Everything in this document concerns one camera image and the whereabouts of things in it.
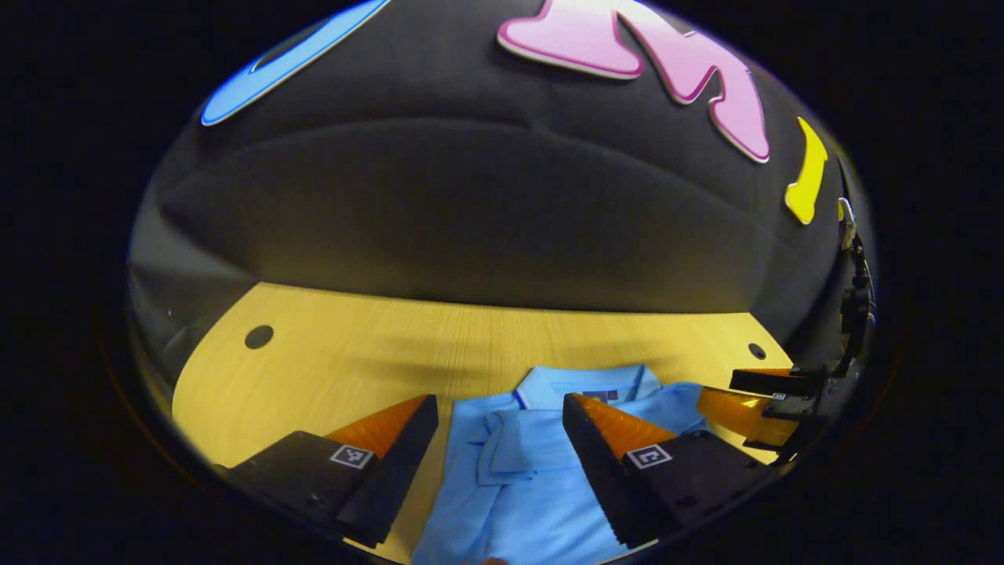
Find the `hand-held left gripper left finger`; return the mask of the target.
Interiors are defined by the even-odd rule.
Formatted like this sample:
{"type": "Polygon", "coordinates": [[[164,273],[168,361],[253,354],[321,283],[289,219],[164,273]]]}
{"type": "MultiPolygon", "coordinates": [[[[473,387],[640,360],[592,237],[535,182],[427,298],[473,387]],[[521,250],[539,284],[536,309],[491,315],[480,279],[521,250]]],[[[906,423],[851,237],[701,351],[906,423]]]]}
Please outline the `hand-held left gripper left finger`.
{"type": "Polygon", "coordinates": [[[216,472],[327,538],[384,543],[438,428],[436,395],[399,402],[320,436],[291,432],[216,472]]]}

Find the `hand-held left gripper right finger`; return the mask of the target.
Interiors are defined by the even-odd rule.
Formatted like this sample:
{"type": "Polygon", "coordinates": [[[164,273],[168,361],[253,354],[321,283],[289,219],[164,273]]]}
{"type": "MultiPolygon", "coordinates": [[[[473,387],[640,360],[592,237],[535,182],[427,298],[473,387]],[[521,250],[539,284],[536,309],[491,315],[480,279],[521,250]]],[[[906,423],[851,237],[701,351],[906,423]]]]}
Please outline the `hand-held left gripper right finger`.
{"type": "Polygon", "coordinates": [[[578,393],[562,425],[619,543],[635,549],[705,526],[774,479],[712,432],[674,434],[578,393]]]}

